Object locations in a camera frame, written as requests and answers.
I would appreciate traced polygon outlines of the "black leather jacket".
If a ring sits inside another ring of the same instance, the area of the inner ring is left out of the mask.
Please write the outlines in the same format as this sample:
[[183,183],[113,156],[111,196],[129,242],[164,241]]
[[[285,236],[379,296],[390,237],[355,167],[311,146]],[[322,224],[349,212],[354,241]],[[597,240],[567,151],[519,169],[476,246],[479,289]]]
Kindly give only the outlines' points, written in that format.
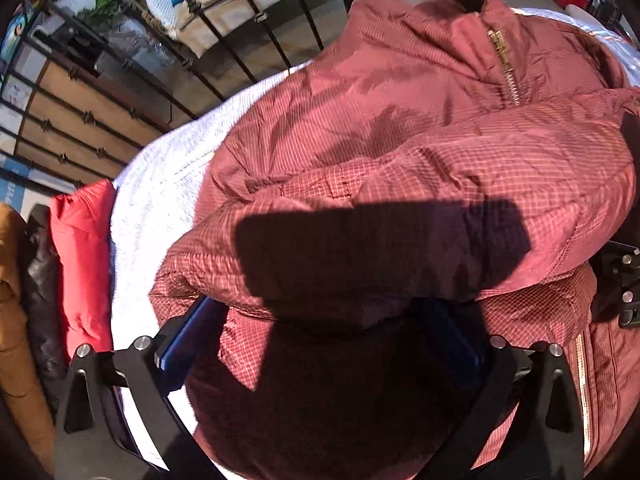
[[50,208],[32,207],[26,226],[23,307],[36,372],[52,415],[58,411],[67,358],[58,303],[60,258],[55,250]]

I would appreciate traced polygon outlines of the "mustard brown jacket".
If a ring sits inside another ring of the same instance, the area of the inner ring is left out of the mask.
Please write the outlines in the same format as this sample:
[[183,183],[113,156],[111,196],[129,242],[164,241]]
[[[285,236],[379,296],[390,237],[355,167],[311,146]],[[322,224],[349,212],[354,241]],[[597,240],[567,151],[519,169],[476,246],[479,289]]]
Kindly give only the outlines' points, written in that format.
[[26,223],[1,205],[1,395],[37,463],[53,471],[54,425],[28,341],[27,316],[20,305],[18,246]]

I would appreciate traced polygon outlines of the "bright red folded jacket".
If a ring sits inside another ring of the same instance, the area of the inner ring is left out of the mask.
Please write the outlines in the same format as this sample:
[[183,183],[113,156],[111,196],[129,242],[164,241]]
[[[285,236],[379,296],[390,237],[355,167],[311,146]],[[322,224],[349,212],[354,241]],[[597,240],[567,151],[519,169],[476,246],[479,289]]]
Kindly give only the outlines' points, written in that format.
[[116,191],[96,181],[50,203],[52,242],[60,260],[58,299],[66,353],[90,344],[113,348],[111,333],[110,220]]

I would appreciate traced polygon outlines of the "wooden slatted board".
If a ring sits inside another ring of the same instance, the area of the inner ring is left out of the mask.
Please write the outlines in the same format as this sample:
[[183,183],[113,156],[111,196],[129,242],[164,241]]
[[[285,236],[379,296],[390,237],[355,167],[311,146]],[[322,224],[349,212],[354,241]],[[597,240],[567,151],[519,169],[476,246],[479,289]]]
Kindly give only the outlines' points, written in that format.
[[14,153],[82,183],[117,177],[162,133],[50,61],[12,70],[1,109],[14,121]]

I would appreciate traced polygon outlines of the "black iron bed frame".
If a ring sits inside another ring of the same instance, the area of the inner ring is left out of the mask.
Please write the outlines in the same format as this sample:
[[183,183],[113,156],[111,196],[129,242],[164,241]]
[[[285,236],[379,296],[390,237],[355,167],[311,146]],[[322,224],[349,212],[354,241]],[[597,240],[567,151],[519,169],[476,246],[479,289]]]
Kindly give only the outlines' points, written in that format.
[[[308,60],[336,35],[354,0],[280,0],[222,36],[200,4],[185,1],[218,42],[202,56],[171,39],[145,0],[1,0],[1,102],[12,70],[37,75],[50,61],[168,132],[236,92]],[[9,186],[54,194],[85,183],[14,153],[14,121],[1,110],[1,175]]]

